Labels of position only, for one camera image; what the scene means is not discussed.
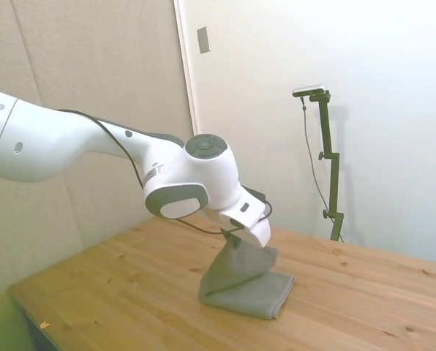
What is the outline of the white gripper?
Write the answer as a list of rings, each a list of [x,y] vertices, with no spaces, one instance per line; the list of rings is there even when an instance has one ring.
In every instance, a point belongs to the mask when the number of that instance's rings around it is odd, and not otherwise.
[[[263,248],[271,238],[271,228],[266,216],[266,196],[253,189],[240,186],[238,201],[218,212],[225,226],[226,244],[231,249],[239,248],[241,239]]]

